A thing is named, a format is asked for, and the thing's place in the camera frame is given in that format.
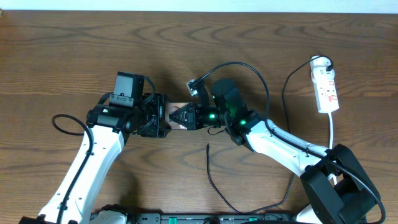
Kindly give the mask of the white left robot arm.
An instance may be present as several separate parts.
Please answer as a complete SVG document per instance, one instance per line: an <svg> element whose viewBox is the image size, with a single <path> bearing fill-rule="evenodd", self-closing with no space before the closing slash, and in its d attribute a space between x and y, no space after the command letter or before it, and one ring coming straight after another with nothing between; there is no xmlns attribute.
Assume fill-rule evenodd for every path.
<svg viewBox="0 0 398 224"><path fill-rule="evenodd" d="M117 205L93 212L105 177L122 152L130 135L163 138L170 130L161 130L165 118L166 95L139 96L104 94L88 112L80 149L65 178L50 201L35 218L22 217L21 223L134 223L133 214Z"/></svg>

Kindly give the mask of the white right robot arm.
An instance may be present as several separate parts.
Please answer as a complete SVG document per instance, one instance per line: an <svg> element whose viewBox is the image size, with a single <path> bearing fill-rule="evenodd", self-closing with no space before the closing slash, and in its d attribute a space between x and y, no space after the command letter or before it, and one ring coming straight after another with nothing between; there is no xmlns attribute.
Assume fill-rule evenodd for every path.
<svg viewBox="0 0 398 224"><path fill-rule="evenodd" d="M306 142L249 110L234 82L220 79L211 86L214 103L186 103L169 113L188 130L224 126L237 145L264 154L297 175L309 204L294 215L298 223L362 223L381 206L379 192L347 147L330 149Z"/></svg>

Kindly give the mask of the Samsung Galaxy smartphone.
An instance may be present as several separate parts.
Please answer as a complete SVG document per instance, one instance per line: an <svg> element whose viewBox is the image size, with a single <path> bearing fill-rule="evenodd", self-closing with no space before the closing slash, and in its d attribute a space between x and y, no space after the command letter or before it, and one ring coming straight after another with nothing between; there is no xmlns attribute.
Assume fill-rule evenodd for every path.
<svg viewBox="0 0 398 224"><path fill-rule="evenodd" d="M189 103L165 104L165 121L172 129L187 130L189 115L187 106Z"/></svg>

